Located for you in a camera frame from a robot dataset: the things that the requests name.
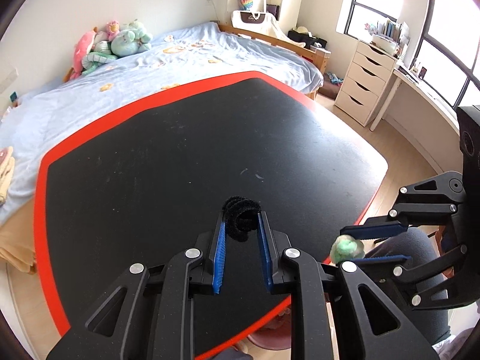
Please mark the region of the small black fuzzy ball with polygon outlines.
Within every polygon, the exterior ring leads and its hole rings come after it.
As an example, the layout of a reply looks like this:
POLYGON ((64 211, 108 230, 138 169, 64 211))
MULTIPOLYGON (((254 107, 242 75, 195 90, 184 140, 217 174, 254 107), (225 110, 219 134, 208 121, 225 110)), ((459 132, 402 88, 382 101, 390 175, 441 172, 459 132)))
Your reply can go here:
POLYGON ((251 199, 233 196, 222 207, 226 234, 236 242, 246 242, 250 232, 259 228, 261 206, 251 199))

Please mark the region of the pink trash bin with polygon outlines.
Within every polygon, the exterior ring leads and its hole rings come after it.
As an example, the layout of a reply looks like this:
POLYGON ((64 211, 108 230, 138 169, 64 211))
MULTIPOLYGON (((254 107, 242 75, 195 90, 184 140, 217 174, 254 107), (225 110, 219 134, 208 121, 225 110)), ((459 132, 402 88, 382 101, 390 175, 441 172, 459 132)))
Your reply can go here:
POLYGON ((247 336, 253 344, 264 350, 288 350, 291 348, 291 308, 287 306, 281 313, 262 328, 247 336))

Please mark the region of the white drawer cabinet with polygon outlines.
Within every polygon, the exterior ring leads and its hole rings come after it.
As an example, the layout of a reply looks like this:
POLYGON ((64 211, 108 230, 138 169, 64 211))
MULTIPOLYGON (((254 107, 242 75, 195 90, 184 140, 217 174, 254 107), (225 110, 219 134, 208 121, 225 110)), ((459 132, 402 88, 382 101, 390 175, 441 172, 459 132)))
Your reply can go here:
POLYGON ((366 127, 375 116, 396 62, 383 49, 358 41, 334 105, 366 127))

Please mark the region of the bed with blue sheet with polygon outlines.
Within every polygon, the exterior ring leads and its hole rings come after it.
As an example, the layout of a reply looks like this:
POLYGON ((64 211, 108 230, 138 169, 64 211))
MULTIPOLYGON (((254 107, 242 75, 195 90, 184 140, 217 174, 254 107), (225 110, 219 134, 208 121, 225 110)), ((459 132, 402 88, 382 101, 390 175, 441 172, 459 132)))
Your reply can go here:
POLYGON ((239 37, 205 23, 152 41, 148 51, 120 58, 83 78, 55 81, 21 96, 1 121, 1 147, 15 163, 1 204, 1 261, 35 269, 32 208, 38 168, 52 147, 111 111, 157 92, 209 77, 259 71, 303 94, 323 86, 320 69, 292 50, 239 37))

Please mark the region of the striped green plush toy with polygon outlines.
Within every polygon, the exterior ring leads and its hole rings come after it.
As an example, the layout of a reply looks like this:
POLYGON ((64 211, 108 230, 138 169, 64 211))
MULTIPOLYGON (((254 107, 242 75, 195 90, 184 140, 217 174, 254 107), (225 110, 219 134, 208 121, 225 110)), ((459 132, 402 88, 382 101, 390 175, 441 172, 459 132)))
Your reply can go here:
POLYGON ((81 74, 86 76, 101 65, 112 63, 117 59, 118 57, 111 51, 110 43, 108 41, 100 41, 94 46, 92 51, 81 59, 81 66, 83 67, 81 74))

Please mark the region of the white tote bag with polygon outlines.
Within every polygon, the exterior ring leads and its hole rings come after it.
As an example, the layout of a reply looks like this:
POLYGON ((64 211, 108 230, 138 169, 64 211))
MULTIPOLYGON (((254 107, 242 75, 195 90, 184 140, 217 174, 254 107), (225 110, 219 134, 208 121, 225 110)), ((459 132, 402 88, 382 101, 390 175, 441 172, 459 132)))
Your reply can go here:
POLYGON ((262 3, 263 11, 234 10, 231 15, 232 26, 275 38, 278 22, 274 15, 266 10, 266 0, 262 0, 262 3))

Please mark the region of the pink plush toy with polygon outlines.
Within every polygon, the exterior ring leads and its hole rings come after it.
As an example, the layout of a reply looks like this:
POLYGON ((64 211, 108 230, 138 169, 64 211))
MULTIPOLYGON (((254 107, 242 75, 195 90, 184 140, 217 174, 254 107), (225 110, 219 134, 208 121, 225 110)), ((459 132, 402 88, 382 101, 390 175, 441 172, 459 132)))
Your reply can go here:
POLYGON ((95 29, 89 30, 84 33, 78 43, 75 46, 75 51, 72 59, 72 68, 68 76, 69 80, 76 79, 83 72, 82 60, 91 51, 95 42, 97 32, 95 29))

